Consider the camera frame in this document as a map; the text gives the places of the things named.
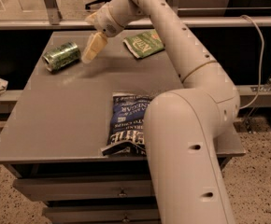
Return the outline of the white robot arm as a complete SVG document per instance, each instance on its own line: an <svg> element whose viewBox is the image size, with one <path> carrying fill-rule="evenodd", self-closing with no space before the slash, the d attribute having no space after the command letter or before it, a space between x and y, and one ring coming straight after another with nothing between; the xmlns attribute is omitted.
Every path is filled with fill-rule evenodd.
<svg viewBox="0 0 271 224"><path fill-rule="evenodd" d="M214 140L231 128L240 105L234 82L165 0L111 0L87 21L96 29L82 53L87 63L109 38L147 15L182 89L156 96L144 136L162 224L235 224Z"/></svg>

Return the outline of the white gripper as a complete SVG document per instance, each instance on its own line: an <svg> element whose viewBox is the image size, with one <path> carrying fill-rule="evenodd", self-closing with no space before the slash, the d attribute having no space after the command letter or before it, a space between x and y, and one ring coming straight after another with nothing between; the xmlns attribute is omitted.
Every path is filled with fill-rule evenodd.
<svg viewBox="0 0 271 224"><path fill-rule="evenodd" d="M90 63L107 45L107 38L121 33L133 20L133 3L131 0L112 0L104 4L97 12L89 15L85 21L94 25L99 32L91 34L81 60Z"/></svg>

